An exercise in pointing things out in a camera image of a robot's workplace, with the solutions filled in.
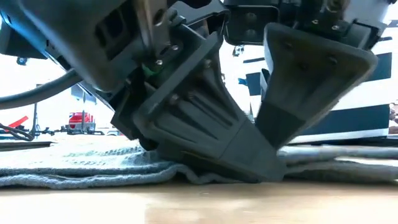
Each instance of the folded fabric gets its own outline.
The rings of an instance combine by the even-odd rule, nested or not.
[[[398,165],[393,163],[398,150],[394,148],[295,146],[281,149],[279,157],[288,166],[286,176],[291,177],[359,182],[398,179]],[[377,159],[377,163],[354,161],[354,157]],[[193,184],[238,182],[216,174],[198,175],[183,164],[160,159],[156,151],[143,150],[137,142],[0,152],[0,187],[81,189],[153,184],[167,182],[178,173]]]

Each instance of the wooden table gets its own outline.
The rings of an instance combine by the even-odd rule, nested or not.
[[[0,191],[0,223],[398,223],[395,187],[153,185]]]

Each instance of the black cable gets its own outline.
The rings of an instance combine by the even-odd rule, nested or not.
[[[33,141],[35,138],[34,136],[24,132],[23,130],[19,130],[16,128],[10,128],[8,126],[4,126],[0,123],[0,129],[8,130],[8,134],[14,136],[16,139],[23,140],[23,141]]]
[[[23,93],[0,97],[0,110],[18,108],[46,100],[81,82],[74,69],[62,77]]]

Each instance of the red object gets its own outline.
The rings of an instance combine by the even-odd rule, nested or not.
[[[29,118],[27,116],[24,116],[23,118],[17,120],[16,122],[12,123],[9,125],[10,128],[16,128],[18,126],[20,126],[22,123],[24,123],[25,121],[27,121]]]
[[[83,121],[83,113],[76,112],[69,114],[69,127],[75,128],[76,124],[81,124]],[[85,113],[85,123],[94,123],[94,116],[89,113]]]

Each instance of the wrinkled cloth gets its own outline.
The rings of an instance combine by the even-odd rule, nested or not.
[[[394,148],[288,146],[278,156],[287,164],[286,177],[347,182],[398,179]],[[156,151],[143,150],[137,142],[0,152],[0,187],[115,187],[168,182],[177,174],[192,184],[238,182],[217,174],[197,174],[186,165],[159,158]]]

